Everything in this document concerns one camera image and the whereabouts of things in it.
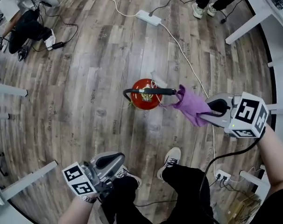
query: power strip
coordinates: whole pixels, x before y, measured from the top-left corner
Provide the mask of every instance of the power strip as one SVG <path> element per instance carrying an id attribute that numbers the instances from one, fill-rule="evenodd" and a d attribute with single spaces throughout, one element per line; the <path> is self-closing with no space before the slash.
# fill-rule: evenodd
<path id="1" fill-rule="evenodd" d="M 161 23 L 161 18 L 156 17 L 156 16 L 149 16 L 149 13 L 145 12 L 144 10 L 140 10 L 137 14 L 136 17 L 139 19 L 142 19 L 143 21 L 146 21 L 154 26 L 158 26 Z"/>

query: white sneaker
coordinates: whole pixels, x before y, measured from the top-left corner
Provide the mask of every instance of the white sneaker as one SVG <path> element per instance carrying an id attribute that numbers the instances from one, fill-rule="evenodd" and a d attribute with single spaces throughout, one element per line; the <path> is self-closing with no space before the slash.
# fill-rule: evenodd
<path id="1" fill-rule="evenodd" d="M 172 167 L 174 164 L 178 164 L 181 158 L 181 150 L 178 147 L 173 147 L 168 153 L 166 154 L 164 158 L 164 165 L 162 168 L 160 168 L 157 172 L 157 177 L 161 180 L 162 178 L 162 172 L 166 168 Z"/>
<path id="2" fill-rule="evenodd" d="M 45 40 L 45 45 L 47 47 L 47 50 L 52 50 L 52 45 L 56 43 L 56 36 L 54 35 L 53 30 L 51 29 L 52 35 Z"/>
<path id="3" fill-rule="evenodd" d="M 129 171 L 128 171 L 128 168 L 126 168 L 124 165 L 122 165 L 120 168 L 119 168 L 119 170 L 115 173 L 115 176 L 117 177 L 117 178 L 122 178 L 122 177 L 133 177 L 136 181 L 137 181 L 137 183 L 138 183 L 138 189 L 141 187 L 141 185 L 142 185 L 142 180 L 139 178 L 139 177 L 137 177 L 137 176 L 134 176 L 134 175 L 132 175 L 131 173 L 129 173 Z"/>
<path id="4" fill-rule="evenodd" d="M 192 5 L 192 9 L 193 9 L 193 15 L 196 17 L 196 18 L 199 18 L 201 19 L 203 14 L 204 14 L 204 11 L 205 9 L 201 9 L 198 7 L 198 4 L 195 2 L 193 5 Z"/>
<path id="5" fill-rule="evenodd" d="M 210 3 L 208 5 L 208 9 L 207 9 L 207 14 L 211 17 L 214 17 L 216 12 L 217 12 L 217 10 L 213 7 L 213 5 L 214 5 L 214 3 Z"/>

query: wooden floor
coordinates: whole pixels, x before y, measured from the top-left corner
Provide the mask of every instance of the wooden floor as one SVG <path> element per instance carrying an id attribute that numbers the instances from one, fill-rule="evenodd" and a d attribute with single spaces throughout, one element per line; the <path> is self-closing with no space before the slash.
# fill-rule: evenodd
<path id="1" fill-rule="evenodd" d="M 173 146 L 182 150 L 181 164 L 204 170 L 213 157 L 212 129 L 192 126 L 181 112 L 156 108 L 140 111 L 128 108 L 122 91 L 140 78 L 156 71 L 170 88 L 179 84 L 204 95 L 177 45 L 162 27 L 151 26 L 137 18 L 125 18 L 108 0 L 60 0 L 61 6 L 49 10 L 61 14 L 65 22 L 76 23 L 79 30 L 64 49 L 51 52 L 31 50 L 24 62 L 16 54 L 0 55 L 1 82 L 28 89 L 26 98 L 0 94 L 0 112 L 11 119 L 0 121 L 0 151 L 5 152 L 5 166 L 13 183 L 29 172 L 56 160 L 58 167 L 12 199 L 26 215 L 40 224 L 56 223 L 67 209 L 73 194 L 66 186 L 61 170 L 75 161 L 90 160 L 104 151 L 126 155 L 125 165 L 138 175 L 143 185 L 137 204 L 170 200 L 176 194 L 168 184 L 156 178 L 164 156 Z M 153 10 L 168 0 L 117 0 L 125 14 Z M 261 35 L 254 28 L 232 45 L 225 38 L 252 17 L 241 2 L 228 22 L 221 25 L 221 13 L 201 20 L 192 16 L 192 3 L 173 0 L 168 7 L 155 12 L 171 33 L 179 38 L 209 95 L 218 92 L 247 91 L 271 102 L 270 75 Z M 47 27 L 54 29 L 57 41 L 66 41 L 75 32 L 62 20 L 45 17 Z M 43 49 L 43 43 L 36 43 Z M 163 103 L 176 102 L 176 97 Z M 236 140 L 215 129 L 216 155 L 240 150 L 251 140 Z M 219 160 L 216 169 L 233 174 L 238 180 L 241 169 L 258 167 L 257 149 Z M 212 168 L 208 178 L 213 182 Z M 236 185 L 248 188 L 246 181 Z M 229 206 L 237 193 L 211 187 L 212 205 Z M 160 223 L 171 212 L 174 203 L 154 204 L 140 208 L 153 223 Z M 99 223 L 92 213 L 90 223 Z"/>

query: fire extinguisher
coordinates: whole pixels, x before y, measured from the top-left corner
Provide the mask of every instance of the fire extinguisher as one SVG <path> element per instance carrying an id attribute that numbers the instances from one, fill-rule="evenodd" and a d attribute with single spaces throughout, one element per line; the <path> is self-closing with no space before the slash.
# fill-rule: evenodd
<path id="1" fill-rule="evenodd" d="M 175 94 L 175 89 L 159 88 L 152 79 L 141 79 L 133 85 L 132 89 L 123 91 L 125 98 L 142 110 L 154 109 L 161 102 L 163 95 Z"/>

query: forearm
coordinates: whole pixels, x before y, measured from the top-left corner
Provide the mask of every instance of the forearm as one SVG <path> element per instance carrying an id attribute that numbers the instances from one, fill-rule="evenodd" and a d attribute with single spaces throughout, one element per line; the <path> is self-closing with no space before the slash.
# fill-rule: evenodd
<path id="1" fill-rule="evenodd" d="M 58 224 L 87 224 L 92 208 L 93 204 L 75 197 L 70 207 L 59 219 Z"/>
<path id="2" fill-rule="evenodd" d="M 16 26 L 20 18 L 21 18 L 21 13 L 17 12 L 15 16 L 11 19 L 11 21 L 7 23 L 5 31 L 2 34 L 2 37 L 6 37 L 12 31 L 12 29 Z"/>
<path id="3" fill-rule="evenodd" d="M 258 146 L 261 150 L 270 185 L 274 187 L 283 183 L 283 143 L 270 126 L 266 126 L 266 132 Z"/>

